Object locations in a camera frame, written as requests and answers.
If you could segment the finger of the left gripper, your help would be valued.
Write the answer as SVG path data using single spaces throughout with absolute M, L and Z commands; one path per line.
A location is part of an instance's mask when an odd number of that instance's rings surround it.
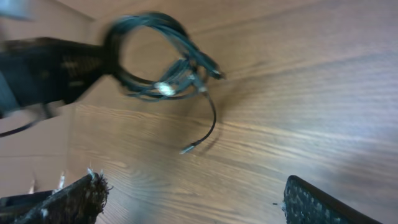
M 39 37 L 1 47 L 2 115 L 41 103 L 73 103 L 106 70 L 99 45 Z

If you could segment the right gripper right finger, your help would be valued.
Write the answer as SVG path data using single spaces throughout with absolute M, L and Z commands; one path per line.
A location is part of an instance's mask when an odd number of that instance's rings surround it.
M 381 224 L 296 175 L 287 179 L 282 211 L 287 224 Z

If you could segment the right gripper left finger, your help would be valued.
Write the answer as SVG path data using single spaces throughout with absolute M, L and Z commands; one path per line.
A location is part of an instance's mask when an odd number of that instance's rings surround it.
M 3 224 L 94 224 L 109 195 L 104 175 L 92 172 L 69 186 L 1 198 Z

